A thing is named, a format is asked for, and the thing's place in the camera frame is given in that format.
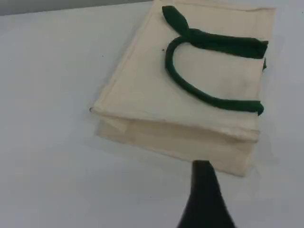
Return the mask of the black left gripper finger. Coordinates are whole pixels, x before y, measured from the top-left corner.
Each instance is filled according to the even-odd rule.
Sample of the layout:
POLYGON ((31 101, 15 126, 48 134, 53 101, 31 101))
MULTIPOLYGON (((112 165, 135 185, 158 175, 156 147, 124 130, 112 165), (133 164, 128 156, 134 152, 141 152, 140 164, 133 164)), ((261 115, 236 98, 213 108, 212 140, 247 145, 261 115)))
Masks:
POLYGON ((179 228, 234 228, 215 170, 209 161, 192 163, 190 195, 179 228))

